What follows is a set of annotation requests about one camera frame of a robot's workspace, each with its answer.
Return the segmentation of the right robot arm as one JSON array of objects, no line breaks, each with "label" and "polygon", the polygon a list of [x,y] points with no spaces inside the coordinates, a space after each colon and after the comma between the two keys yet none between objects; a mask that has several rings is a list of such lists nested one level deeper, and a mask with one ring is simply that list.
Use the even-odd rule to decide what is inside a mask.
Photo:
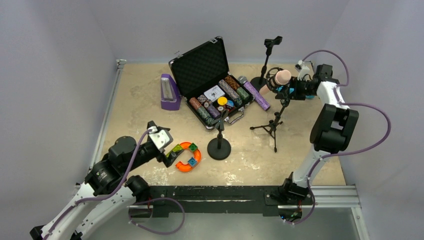
[{"label": "right robot arm", "polygon": [[279,71],[275,83],[287,83],[292,89],[289,100],[304,100],[307,96],[317,96],[323,107],[313,125],[309,141],[311,148],[300,167],[293,171],[277,189],[277,195],[287,201],[303,201],[311,193],[311,183],[325,165],[326,160],[346,150],[359,119],[356,110],[344,105],[339,96],[339,80],[333,78],[332,66],[321,64],[310,80],[309,67],[300,60],[295,65],[298,76],[288,79],[284,71]]}]

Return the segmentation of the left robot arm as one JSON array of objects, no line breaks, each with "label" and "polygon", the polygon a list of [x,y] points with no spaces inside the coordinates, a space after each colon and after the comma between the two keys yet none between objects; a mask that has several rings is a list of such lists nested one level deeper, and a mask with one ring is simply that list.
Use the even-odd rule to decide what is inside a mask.
[{"label": "left robot arm", "polygon": [[168,168],[174,163],[165,148],[173,142],[170,129],[147,123],[139,141],[119,137],[103,158],[95,163],[63,210],[45,225],[29,232],[33,240],[83,240],[100,224],[133,204],[155,202],[151,187],[130,171],[156,159]]}]

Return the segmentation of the beige pink microphone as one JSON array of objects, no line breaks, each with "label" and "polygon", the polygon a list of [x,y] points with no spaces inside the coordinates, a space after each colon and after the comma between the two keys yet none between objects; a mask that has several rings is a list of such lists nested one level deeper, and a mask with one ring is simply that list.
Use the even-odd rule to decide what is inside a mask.
[{"label": "beige pink microphone", "polygon": [[265,75],[264,86],[261,87],[259,93],[265,95],[268,92],[277,93],[278,89],[289,83],[292,74],[289,70],[280,67],[271,68]]}]

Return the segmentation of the purple glitter microphone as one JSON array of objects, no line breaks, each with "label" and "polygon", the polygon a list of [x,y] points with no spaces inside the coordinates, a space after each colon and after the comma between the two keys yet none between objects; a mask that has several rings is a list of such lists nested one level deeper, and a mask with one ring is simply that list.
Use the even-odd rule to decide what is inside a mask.
[{"label": "purple glitter microphone", "polygon": [[270,104],[265,100],[265,98],[259,93],[259,91],[251,84],[250,81],[245,76],[240,76],[237,78],[238,82],[241,83],[249,93],[254,97],[254,100],[260,105],[264,111],[270,109]]}]

